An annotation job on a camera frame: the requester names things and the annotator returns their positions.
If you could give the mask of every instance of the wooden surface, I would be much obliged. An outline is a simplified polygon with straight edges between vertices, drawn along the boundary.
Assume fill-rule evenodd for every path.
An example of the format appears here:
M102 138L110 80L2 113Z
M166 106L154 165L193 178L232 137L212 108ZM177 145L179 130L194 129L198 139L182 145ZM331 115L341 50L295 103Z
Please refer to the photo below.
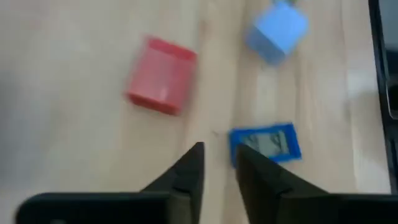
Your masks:
M48 191L137 191L206 144L202 223L247 222L233 126L293 121L286 168L331 192L389 192L365 0L306 0L308 35L279 68L243 44L269 0L0 0L0 222ZM146 34L199 54L187 109L123 97Z

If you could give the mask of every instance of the wood grain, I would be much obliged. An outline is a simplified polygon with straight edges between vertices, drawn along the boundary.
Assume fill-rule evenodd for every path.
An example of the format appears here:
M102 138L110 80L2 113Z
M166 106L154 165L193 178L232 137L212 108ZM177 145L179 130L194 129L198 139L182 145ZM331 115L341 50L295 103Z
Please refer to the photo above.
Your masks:
M363 0L299 1L310 30L280 67L243 44L269 0L0 0L0 221L48 191L137 191L206 144L202 223L247 222L229 161L234 126L293 121L331 192L389 192ZM123 96L145 35L199 53L180 117Z

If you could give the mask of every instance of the blue frame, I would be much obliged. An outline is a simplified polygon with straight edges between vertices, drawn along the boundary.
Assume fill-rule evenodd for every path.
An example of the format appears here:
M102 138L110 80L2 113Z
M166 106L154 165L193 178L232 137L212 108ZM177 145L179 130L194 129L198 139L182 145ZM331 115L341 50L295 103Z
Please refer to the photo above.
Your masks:
M287 162L293 159L301 159L302 156L300 146L299 142L297 141L297 135L292 123L277 124L269 127L252 129L235 128L229 132L229 146L231 149L231 160L233 167L236 168L236 147L238 144L243 143L242 137L258 133L278 133L279 131L283 131L285 133L289 154L271 156L269 159L273 160L274 162Z

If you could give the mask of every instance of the red block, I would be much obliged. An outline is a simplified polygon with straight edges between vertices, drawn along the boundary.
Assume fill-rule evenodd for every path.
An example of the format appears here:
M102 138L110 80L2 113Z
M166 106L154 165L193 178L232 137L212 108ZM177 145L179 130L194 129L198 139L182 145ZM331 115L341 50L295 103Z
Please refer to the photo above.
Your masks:
M180 114L193 80L197 55L149 37L127 91L131 101L166 114Z

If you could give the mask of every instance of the blue block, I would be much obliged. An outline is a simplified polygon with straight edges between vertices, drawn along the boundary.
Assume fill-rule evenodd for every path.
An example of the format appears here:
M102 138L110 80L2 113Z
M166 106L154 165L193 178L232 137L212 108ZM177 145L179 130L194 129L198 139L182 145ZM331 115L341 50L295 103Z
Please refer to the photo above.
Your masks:
M232 129L229 132L229 146L233 167L236 167L238 144L247 144L274 162L301 159L299 142L292 123L262 128Z
M308 29L308 19L285 1L260 15L249 30L246 44L271 65L280 64Z

